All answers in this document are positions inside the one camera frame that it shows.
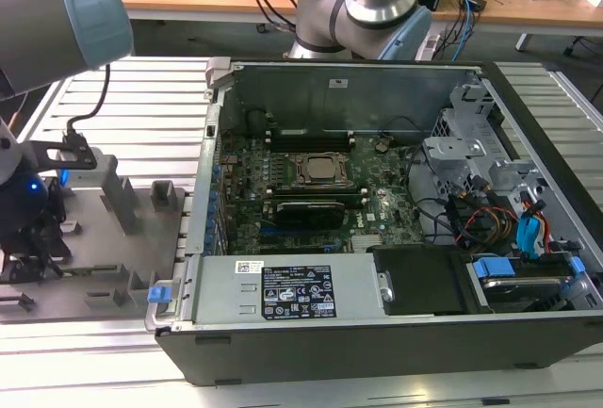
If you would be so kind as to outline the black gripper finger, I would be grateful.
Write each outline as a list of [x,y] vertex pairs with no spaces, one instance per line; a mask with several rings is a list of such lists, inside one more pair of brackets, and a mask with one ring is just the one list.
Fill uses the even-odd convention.
[[2,251],[1,284],[17,285],[37,283],[46,272],[47,252],[15,256]]
[[56,276],[63,276],[64,272],[59,264],[66,263],[72,257],[72,252],[62,238],[60,226],[52,221],[48,224],[41,223],[36,233],[42,264]]

